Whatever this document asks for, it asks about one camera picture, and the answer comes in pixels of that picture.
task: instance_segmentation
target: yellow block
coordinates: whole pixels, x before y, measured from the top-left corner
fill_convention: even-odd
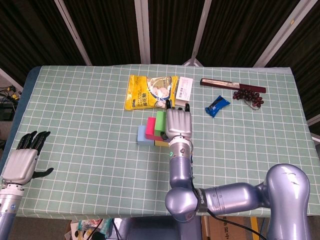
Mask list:
[[[154,141],[154,145],[155,146],[159,146],[159,147],[169,147],[169,143],[165,142],[165,141]]]

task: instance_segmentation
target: green block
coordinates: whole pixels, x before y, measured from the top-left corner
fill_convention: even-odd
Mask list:
[[[161,137],[161,133],[166,132],[166,112],[157,111],[154,126],[154,135]]]

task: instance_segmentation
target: metal frame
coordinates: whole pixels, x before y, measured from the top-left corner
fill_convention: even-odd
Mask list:
[[[80,38],[78,31],[74,25],[74,22],[72,21],[72,18],[68,12],[68,9],[65,5],[64,0],[54,0],[54,3],[57,6],[57,8],[58,8],[58,10],[59,10],[64,22],[65,22],[65,25],[67,26],[81,56],[83,57],[85,64],[87,66],[92,66],[90,58],[89,58],[87,51],[85,49],[85,46],[83,45],[83,43],[81,41],[81,38]]]
[[[320,144],[320,136],[314,133],[311,133],[312,140],[314,141],[314,145]]]
[[[0,68],[0,78],[7,80],[9,83],[15,86],[15,88],[18,91],[23,91],[24,88],[19,83],[17,83],[11,76],[9,76],[5,71],[3,71],[2,68]]]
[[[141,63],[150,64],[151,57],[148,0],[134,0],[134,8]]]
[[[284,24],[281,26],[279,31],[275,34],[269,45],[263,51],[259,59],[256,61],[253,67],[265,67],[271,58],[276,54],[279,48],[288,39],[291,33],[301,23],[304,17],[312,9],[318,0],[301,0],[289,17],[286,19]]]
[[[311,126],[313,124],[316,124],[317,122],[320,121],[320,114],[310,118],[308,121],[306,121],[308,123],[308,126]]]
[[[191,55],[191,58],[183,64],[184,66],[203,67],[203,65],[196,59],[196,57],[198,55],[201,39],[204,34],[211,2],[212,2],[212,0],[205,0],[204,1],[202,13],[201,13],[201,18],[200,18],[198,30],[196,32],[196,37],[195,37],[195,41],[194,41],[194,45],[193,45],[192,55]]]

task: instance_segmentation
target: dark red grapes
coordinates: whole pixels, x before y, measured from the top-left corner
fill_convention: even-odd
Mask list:
[[[262,101],[262,97],[260,96],[259,92],[251,91],[250,89],[244,89],[241,88],[238,91],[235,91],[233,93],[233,99],[244,99],[246,101],[251,101],[253,107],[260,108],[262,104],[264,104],[264,101]]]

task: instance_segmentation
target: green grid tablecloth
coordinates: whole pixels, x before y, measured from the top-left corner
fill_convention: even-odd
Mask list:
[[[25,186],[18,215],[86,219],[169,214],[169,149],[137,145],[139,125],[159,109],[124,110],[129,75],[184,76],[191,92],[194,185],[262,182],[270,167],[290,163],[309,177],[308,214],[320,214],[320,167],[292,74],[174,65],[43,66],[12,145],[29,132],[51,131],[36,166],[53,167]],[[201,86],[214,78],[266,87],[253,111],[233,91]],[[219,95],[231,104],[204,111]],[[268,209],[242,216],[268,216]]]

